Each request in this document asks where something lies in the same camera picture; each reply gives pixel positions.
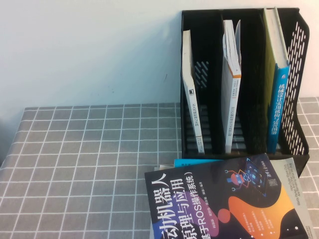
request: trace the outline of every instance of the colorful book cover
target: colorful book cover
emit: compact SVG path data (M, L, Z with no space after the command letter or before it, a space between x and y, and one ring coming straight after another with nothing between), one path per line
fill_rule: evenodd
M266 154L145 173L155 239L307 239Z
M174 166L178 167L189 166L207 162L216 162L218 159L175 159ZM281 183L286 189L299 218L301 219L304 228L308 234L309 239L316 239L313 224L311 222L306 201L301 190L301 184L298 180L298 175L293 158L281 159L281 160L270 160L274 167Z

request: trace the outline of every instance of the robot illustration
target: robot illustration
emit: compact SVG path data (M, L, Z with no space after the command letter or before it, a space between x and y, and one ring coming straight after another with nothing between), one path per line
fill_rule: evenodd
M246 188L248 188L249 183L251 182L251 179L249 178L248 173L245 173L241 169L238 171L238 173L236 173L233 170L225 170L225 173L232 173L230 178L227 178L227 182L233 183L236 186L238 186L236 188L232 188L233 191L240 190L242 186L245 186Z
M230 178L227 178L228 183L236 185L232 188L232 191L240 190L242 186L248 188L249 185L252 185L264 197L266 196L267 175L263 170L256 167L249 158L246 160L244 171L241 169L238 172L225 170L225 173L232 173Z

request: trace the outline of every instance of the white wall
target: white wall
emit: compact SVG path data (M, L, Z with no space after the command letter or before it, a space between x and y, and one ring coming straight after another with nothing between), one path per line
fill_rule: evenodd
M298 6L318 96L318 0L0 0L0 159L24 107L179 101L180 11Z

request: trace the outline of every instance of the blue book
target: blue book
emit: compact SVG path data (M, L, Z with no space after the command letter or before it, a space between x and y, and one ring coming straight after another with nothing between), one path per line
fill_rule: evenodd
M190 165L196 165L201 163L211 163L220 161L221 159L175 159L174 161L174 167L184 167L184 166L190 166Z
M264 9L265 51L265 117L268 124L267 152L275 153L289 75L289 61L276 8Z

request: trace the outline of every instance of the gray checkered tablecloth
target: gray checkered tablecloth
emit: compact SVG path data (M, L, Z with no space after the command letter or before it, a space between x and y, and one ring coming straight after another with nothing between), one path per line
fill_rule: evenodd
M0 169L0 239L148 239L144 172L181 157L179 104L27 108ZM319 104L300 178L319 238Z

